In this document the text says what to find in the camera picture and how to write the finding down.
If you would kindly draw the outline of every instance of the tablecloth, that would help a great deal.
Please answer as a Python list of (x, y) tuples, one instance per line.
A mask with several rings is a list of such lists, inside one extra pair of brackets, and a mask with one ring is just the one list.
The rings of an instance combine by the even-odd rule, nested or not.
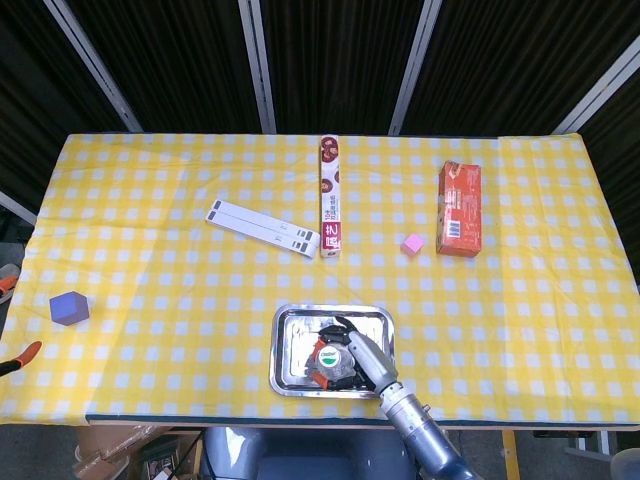
[[(340, 137), (343, 252), (307, 259), (205, 223), (215, 198), (318, 228), (317, 136), (71, 135), (26, 248), (0, 357), (5, 421), (376, 419), (268, 380), (285, 303), (373, 304), (440, 420), (637, 422), (640, 301), (578, 135)], [(482, 252), (435, 254), (445, 160), (482, 166)], [(426, 240), (409, 259), (400, 243)], [(49, 298), (91, 318), (64, 327)]]

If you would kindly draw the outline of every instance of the barcode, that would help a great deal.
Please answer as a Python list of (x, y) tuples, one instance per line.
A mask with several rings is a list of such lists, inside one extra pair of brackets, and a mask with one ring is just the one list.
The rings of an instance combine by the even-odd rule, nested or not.
[(449, 220), (447, 225), (447, 237), (460, 238), (460, 222)]

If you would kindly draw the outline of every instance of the black curtain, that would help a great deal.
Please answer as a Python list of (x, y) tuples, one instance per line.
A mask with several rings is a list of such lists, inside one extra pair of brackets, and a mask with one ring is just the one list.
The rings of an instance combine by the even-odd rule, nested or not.
[(0, 190), (38, 212), (70, 133), (124, 125), (41, 1), (0, 2)]
[(261, 131), (234, 0), (67, 0), (145, 131)]
[(262, 0), (278, 133), (386, 135), (421, 0)]
[(444, 1), (405, 135), (546, 135), (640, 34), (640, 2)]
[(580, 129), (640, 284), (640, 71)]

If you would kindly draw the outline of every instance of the cable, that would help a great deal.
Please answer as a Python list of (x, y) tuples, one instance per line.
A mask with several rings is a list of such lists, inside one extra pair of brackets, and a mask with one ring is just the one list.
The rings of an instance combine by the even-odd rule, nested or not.
[(198, 434), (196, 439), (191, 443), (191, 446), (187, 449), (186, 453), (182, 456), (182, 458), (178, 462), (178, 465), (176, 465), (176, 468), (171, 470), (171, 475), (169, 475), (169, 478), (167, 480), (171, 480), (172, 478), (174, 478), (176, 476), (176, 472), (182, 466), (184, 461), (187, 459), (187, 457), (191, 453), (191, 450), (193, 450), (193, 447), (196, 446), (196, 443), (198, 443), (198, 440), (200, 440), (200, 438), (202, 438), (202, 446), (204, 447), (204, 436), (203, 436), (203, 433), (204, 433), (204, 430), (200, 430), (200, 433)]
[(211, 480), (216, 480), (216, 474), (213, 471), (213, 467), (211, 466), (211, 460), (209, 460), (209, 452), (207, 451), (207, 441), (205, 440), (205, 436), (202, 436), (202, 450), (204, 451), (204, 461), (207, 464), (207, 469), (211, 474)]

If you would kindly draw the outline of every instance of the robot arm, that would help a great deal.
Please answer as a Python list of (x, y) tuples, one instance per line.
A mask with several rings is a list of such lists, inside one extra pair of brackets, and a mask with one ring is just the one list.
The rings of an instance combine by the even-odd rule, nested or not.
[(449, 439), (429, 415), (429, 407), (398, 382), (398, 372), (378, 345), (343, 318), (348, 330), (347, 348), (380, 395), (380, 408), (400, 432), (428, 475), (434, 479), (482, 480), (466, 464)]

